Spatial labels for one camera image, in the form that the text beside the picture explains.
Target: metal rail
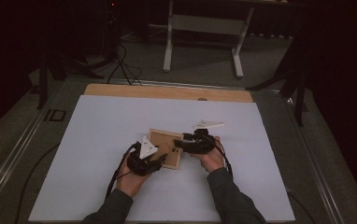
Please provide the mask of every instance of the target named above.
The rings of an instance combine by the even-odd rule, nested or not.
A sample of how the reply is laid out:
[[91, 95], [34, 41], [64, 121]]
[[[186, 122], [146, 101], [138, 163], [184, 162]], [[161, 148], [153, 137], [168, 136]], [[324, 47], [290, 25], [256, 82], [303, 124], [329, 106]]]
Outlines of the metal rail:
[[50, 88], [50, 96], [48, 101], [44, 104], [43, 108], [37, 110], [34, 114], [33, 118], [27, 125], [26, 129], [24, 130], [23, 134], [19, 138], [18, 142], [16, 143], [15, 147], [12, 148], [9, 156], [0, 166], [0, 192], [4, 188], [4, 185], [9, 180], [10, 175], [12, 174], [13, 170], [15, 169], [16, 165], [19, 163], [21, 156], [23, 155], [24, 151], [27, 149], [30, 141], [33, 139], [36, 130], [44, 118], [45, 114], [47, 113], [48, 107], [62, 88], [63, 82], [55, 81]]
[[281, 98], [282, 102], [285, 104], [287, 108], [287, 112], [289, 117], [295, 126], [298, 134], [300, 135], [300, 139], [305, 146], [307, 161], [309, 162], [310, 172], [313, 175], [313, 179], [316, 182], [316, 187], [319, 190], [319, 194], [321, 195], [321, 199], [323, 200], [324, 206], [326, 208], [327, 215], [329, 216], [332, 224], [344, 224], [344, 220], [342, 218], [341, 213], [336, 205], [336, 200], [334, 199], [333, 193], [330, 190], [330, 187], [321, 171], [321, 167], [319, 166], [318, 160], [314, 154], [314, 150], [307, 139], [307, 135], [304, 130], [298, 126], [297, 121], [293, 115], [293, 101], [292, 99]]

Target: black cable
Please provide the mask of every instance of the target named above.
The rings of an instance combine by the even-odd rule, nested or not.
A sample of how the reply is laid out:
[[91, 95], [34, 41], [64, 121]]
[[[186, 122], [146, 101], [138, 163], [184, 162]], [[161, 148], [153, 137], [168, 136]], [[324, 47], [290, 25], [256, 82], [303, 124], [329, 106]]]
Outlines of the black cable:
[[304, 207], [304, 205], [302, 203], [300, 203], [300, 201], [298, 201], [290, 192], [287, 192], [287, 194], [292, 197], [292, 199], [294, 199], [299, 205], [300, 207], [307, 213], [307, 215], [309, 216], [310, 220], [312, 221], [313, 224], [316, 224], [315, 219], [313, 218], [313, 216], [309, 213], [309, 211]]
[[[121, 43], [119, 43], [119, 45], [123, 48], [123, 50], [124, 50], [124, 52], [125, 52], [125, 54], [126, 54], [126, 52], [127, 52], [126, 47], [125, 47], [123, 44], [121, 44]], [[132, 83], [133, 83], [135, 80], [137, 80], [137, 82], [140, 84], [140, 86], [142, 86], [141, 81], [138, 79], [138, 77], [142, 74], [141, 68], [134, 67], [134, 66], [132, 66], [132, 65], [129, 65], [129, 64], [125, 63], [125, 62], [123, 61], [123, 59], [122, 59], [122, 64], [126, 67], [126, 69], [128, 70], [128, 72], [129, 72], [129, 73], [132, 75], [132, 77], [134, 78], [133, 81], [132, 81]], [[137, 69], [137, 70], [140, 72], [140, 74], [138, 74], [138, 75], [136, 76], [135, 74], [133, 74], [133, 72], [130, 70], [129, 67], [132, 67], [132, 68], [134, 68], [134, 69]]]
[[[123, 56], [122, 59], [125, 59], [126, 57], [126, 48], [123, 48]], [[107, 79], [107, 84], [109, 83], [109, 81], [111, 80], [112, 76], [114, 76], [114, 73], [117, 71], [117, 69], [121, 66], [121, 61], [118, 61], [117, 66], [112, 70], [111, 74], [108, 76]]]
[[207, 139], [221, 154], [222, 156], [224, 157], [225, 159], [225, 163], [226, 163], [226, 168], [228, 170], [228, 173], [231, 175], [231, 177], [234, 179], [234, 172], [232, 170], [232, 166], [231, 166], [231, 163], [229, 162], [228, 158], [226, 157], [225, 155], [225, 149], [224, 149], [224, 146], [222, 145], [222, 143], [215, 139], [215, 141], [217, 141], [221, 147], [217, 146], [216, 142], [215, 141], [211, 141], [206, 135], [203, 135], [205, 139]]
[[26, 192], [27, 189], [27, 184], [30, 180], [30, 177], [32, 176], [34, 170], [36, 169], [36, 167], [38, 166], [38, 164], [44, 160], [44, 158], [50, 154], [54, 149], [56, 149], [58, 146], [60, 145], [60, 143], [58, 143], [56, 146], [51, 147], [46, 153], [44, 153], [44, 155], [42, 155], [42, 157], [36, 162], [36, 165], [34, 165], [33, 169], [30, 171], [30, 174], [27, 176], [26, 182], [24, 183], [23, 189], [21, 190], [21, 198], [19, 200], [19, 206], [18, 206], [18, 211], [16, 212], [16, 217], [15, 217], [15, 224], [18, 223], [19, 221], [19, 216], [21, 213], [21, 205], [23, 203], [23, 198], [24, 198], [24, 193]]
[[120, 58], [120, 55], [117, 55], [117, 60], [118, 62], [120, 62], [120, 68], [126, 78], [126, 81], [128, 81], [129, 85], [132, 85], [132, 82], [129, 80], [129, 77], [126, 75], [125, 68], [123, 67], [123, 59]]
[[123, 162], [125, 161], [125, 159], [126, 159], [127, 155], [129, 154], [130, 150], [131, 150], [132, 148], [134, 148], [135, 145], [136, 145], [136, 143], [132, 144], [132, 145], [126, 150], [126, 152], [123, 154], [122, 160], [121, 160], [120, 164], [118, 165], [118, 168], [115, 170], [114, 175], [112, 176], [111, 180], [109, 181], [105, 200], [108, 198], [109, 194], [111, 193], [112, 187], [114, 187], [115, 181], [116, 181], [118, 178], [123, 177], [123, 175], [118, 176], [118, 173], [120, 172], [120, 169], [121, 169], [121, 167], [122, 167], [122, 165], [123, 165]]
[[132, 173], [132, 171], [129, 171], [128, 173], [126, 173], [126, 174], [124, 174], [124, 175], [118, 176], [117, 179], [119, 179], [119, 178], [121, 178], [121, 177], [124, 177], [124, 176], [126, 176], [126, 175], [129, 175], [130, 173]]

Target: white paper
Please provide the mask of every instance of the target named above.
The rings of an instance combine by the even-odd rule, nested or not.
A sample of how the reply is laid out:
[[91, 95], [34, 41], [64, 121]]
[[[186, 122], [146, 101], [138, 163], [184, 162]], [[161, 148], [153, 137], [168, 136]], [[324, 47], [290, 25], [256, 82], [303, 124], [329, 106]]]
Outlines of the white paper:
[[[267, 221], [294, 220], [257, 105], [210, 101], [81, 96], [30, 221], [78, 221], [98, 210], [122, 154], [150, 128], [192, 133], [217, 120], [236, 184]], [[220, 221], [207, 172], [183, 153], [178, 170], [153, 173], [135, 196], [127, 221]]]

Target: person's left hand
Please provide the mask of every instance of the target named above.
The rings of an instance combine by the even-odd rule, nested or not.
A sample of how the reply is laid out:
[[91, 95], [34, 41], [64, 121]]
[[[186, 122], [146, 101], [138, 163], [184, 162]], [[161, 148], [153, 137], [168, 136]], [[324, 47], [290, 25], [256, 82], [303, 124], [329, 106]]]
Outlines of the person's left hand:
[[118, 173], [118, 176], [124, 176], [117, 179], [117, 189], [120, 189], [125, 194], [133, 198], [140, 191], [141, 186], [144, 184], [146, 179], [150, 177], [150, 175], [141, 176], [132, 173], [129, 167], [127, 166], [128, 157], [129, 155], [126, 156], [126, 159], [123, 162], [122, 167]]

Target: dark background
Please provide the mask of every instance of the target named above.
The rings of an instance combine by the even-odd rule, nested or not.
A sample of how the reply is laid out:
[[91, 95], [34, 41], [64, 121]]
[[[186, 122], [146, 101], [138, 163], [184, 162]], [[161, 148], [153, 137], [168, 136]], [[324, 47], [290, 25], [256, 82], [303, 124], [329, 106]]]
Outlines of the dark background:
[[[165, 24], [167, 1], [128, 2], [121, 20], [143, 36], [148, 23]], [[0, 118], [32, 87], [27, 75], [38, 68], [40, 36], [78, 60], [105, 52], [105, 6], [104, 1], [0, 1]], [[307, 87], [357, 181], [357, 1], [312, 6], [309, 16], [302, 7], [259, 6], [249, 31], [265, 37], [295, 35], [279, 71], [303, 65]], [[178, 5], [178, 10], [189, 7]]]

